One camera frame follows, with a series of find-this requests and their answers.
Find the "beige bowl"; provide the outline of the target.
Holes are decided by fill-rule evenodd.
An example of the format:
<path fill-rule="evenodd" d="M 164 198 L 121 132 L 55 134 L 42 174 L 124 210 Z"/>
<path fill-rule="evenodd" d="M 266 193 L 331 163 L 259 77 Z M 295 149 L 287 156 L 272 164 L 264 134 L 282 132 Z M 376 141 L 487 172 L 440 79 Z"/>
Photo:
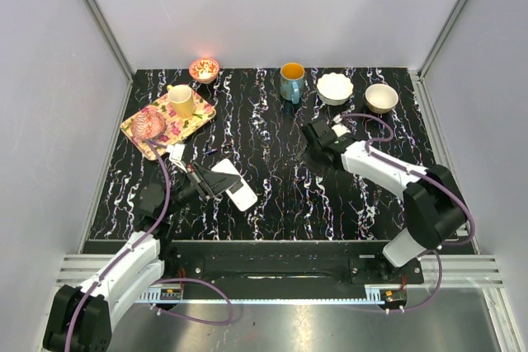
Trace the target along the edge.
<path fill-rule="evenodd" d="M 399 95 L 391 86 L 376 83 L 366 88 L 365 100 L 370 111 L 383 115 L 398 104 Z"/>

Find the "AAA battery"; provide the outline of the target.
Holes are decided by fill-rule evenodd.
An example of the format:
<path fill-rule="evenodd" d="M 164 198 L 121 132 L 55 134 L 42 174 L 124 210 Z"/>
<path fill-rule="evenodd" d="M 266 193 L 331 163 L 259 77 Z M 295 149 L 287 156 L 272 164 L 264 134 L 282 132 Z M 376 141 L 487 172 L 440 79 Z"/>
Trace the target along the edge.
<path fill-rule="evenodd" d="M 215 154 L 215 153 L 217 153 L 217 152 L 218 152 L 218 149 L 217 149 L 217 148 L 213 148 L 213 149 L 211 149 L 211 150 L 206 151 L 206 152 L 205 152 L 205 155 L 206 155 L 206 156 L 209 156 L 209 155 L 213 155 L 213 154 Z"/>

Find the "yellow cup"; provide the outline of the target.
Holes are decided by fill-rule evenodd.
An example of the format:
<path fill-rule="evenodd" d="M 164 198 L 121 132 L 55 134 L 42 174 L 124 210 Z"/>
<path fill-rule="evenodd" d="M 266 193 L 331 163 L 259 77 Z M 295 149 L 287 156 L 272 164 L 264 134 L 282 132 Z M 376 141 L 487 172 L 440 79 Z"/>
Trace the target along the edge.
<path fill-rule="evenodd" d="M 176 114 L 183 119 L 191 118 L 195 112 L 193 92 L 186 84 L 167 86 L 167 98 Z"/>

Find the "pink patterned glass bowl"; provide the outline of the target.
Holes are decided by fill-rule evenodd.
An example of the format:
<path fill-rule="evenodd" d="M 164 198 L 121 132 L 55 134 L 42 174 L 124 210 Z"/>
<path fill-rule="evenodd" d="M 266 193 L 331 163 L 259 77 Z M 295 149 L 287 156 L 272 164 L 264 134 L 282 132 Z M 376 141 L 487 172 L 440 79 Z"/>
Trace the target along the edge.
<path fill-rule="evenodd" d="M 147 107 L 134 117 L 131 132 L 140 140 L 156 139 L 165 132 L 166 128 L 165 116 L 159 110 Z"/>

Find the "floral serving tray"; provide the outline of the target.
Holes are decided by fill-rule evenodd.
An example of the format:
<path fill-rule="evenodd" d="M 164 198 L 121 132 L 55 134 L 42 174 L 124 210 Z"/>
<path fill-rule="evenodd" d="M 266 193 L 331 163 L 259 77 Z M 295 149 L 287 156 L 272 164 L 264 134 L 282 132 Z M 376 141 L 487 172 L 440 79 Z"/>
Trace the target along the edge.
<path fill-rule="evenodd" d="M 193 96 L 196 109 L 193 116 L 189 119 L 183 119 L 176 114 L 167 98 L 167 93 L 144 107 L 144 109 L 151 107 L 159 110 L 165 116 L 167 121 L 165 132 L 156 139 L 151 140 L 164 146 L 183 142 L 215 117 L 216 110 L 208 101 L 197 93 L 193 93 Z M 146 139 L 137 139 L 131 132 L 132 121 L 139 112 L 140 110 L 127 120 L 123 121 L 120 125 L 120 130 L 146 159 L 149 161 L 155 161 L 156 155 L 145 142 Z"/>

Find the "blue butterfly mug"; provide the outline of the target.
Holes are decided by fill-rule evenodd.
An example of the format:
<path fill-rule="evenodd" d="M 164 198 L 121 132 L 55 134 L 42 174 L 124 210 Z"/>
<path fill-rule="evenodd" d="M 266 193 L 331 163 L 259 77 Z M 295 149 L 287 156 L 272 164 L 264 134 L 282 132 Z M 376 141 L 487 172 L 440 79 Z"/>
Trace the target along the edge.
<path fill-rule="evenodd" d="M 280 69 L 280 94 L 298 105 L 304 89 L 304 67 L 299 63 L 286 63 Z"/>

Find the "white remote control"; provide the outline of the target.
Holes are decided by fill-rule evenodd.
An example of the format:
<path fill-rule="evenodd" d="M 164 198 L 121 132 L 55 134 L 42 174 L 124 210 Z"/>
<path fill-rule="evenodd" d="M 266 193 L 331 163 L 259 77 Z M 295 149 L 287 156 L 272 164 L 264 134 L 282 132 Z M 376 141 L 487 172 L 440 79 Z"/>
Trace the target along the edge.
<path fill-rule="evenodd" d="M 228 158 L 216 163 L 212 171 L 235 176 L 236 181 L 225 191 L 225 194 L 240 212 L 249 210 L 257 202 L 256 193 Z"/>

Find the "red patterned small bowl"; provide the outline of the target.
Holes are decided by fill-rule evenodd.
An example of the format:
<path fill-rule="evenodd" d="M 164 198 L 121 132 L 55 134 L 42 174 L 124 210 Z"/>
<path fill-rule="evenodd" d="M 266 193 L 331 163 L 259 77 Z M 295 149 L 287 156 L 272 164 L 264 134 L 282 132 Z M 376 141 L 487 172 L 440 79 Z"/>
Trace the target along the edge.
<path fill-rule="evenodd" d="M 219 74 L 219 63 L 210 57 L 202 57 L 191 63 L 189 73 L 195 81 L 209 84 Z"/>

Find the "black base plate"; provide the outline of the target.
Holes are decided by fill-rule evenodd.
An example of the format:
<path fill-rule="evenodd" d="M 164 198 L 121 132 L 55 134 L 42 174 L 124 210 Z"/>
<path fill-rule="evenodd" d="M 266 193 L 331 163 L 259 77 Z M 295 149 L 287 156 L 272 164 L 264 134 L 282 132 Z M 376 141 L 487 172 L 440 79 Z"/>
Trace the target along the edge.
<path fill-rule="evenodd" d="M 381 256 L 385 241 L 174 241 L 171 253 L 186 275 L 202 279 L 300 278 L 346 283 L 424 283 L 413 258 L 395 269 Z"/>

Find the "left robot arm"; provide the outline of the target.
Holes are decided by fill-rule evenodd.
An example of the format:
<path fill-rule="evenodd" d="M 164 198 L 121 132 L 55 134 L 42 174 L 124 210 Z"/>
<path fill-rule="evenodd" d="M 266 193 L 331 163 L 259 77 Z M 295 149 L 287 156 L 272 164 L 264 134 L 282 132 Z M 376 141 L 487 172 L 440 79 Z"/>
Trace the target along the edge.
<path fill-rule="evenodd" d="M 105 351 L 120 319 L 152 284 L 176 278 L 179 264 L 170 247 L 169 212 L 194 199 L 233 195 L 246 181 L 228 160 L 210 170 L 196 162 L 186 166 L 176 186 L 169 176 L 139 195 L 143 217 L 129 240 L 94 275 L 78 286 L 64 285 L 55 294 L 43 335 L 48 351 Z"/>

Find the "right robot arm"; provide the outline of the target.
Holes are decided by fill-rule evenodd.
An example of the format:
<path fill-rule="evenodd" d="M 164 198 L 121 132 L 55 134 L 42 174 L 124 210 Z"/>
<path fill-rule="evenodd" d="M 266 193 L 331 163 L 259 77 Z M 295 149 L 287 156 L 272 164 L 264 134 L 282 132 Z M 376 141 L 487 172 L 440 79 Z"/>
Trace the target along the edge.
<path fill-rule="evenodd" d="M 316 119 L 301 132 L 306 141 L 301 158 L 307 167 L 362 176 L 403 201 L 406 227 L 376 258 L 375 273 L 382 281 L 393 283 L 409 261 L 442 246 L 464 224 L 474 223 L 448 168 L 413 165 L 372 147 L 376 141 L 390 141 L 393 132 L 387 138 L 360 140 L 339 118 L 334 124 Z"/>

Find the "white scalloped bowl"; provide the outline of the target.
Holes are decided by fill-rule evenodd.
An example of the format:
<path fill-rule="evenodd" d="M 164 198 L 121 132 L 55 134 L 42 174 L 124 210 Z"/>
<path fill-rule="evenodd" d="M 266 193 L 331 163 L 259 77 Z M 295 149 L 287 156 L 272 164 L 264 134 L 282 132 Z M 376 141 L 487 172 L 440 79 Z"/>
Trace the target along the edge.
<path fill-rule="evenodd" d="M 318 97 L 329 106 L 345 104 L 351 98 L 353 89 L 351 79 L 338 73 L 324 74 L 316 84 Z"/>

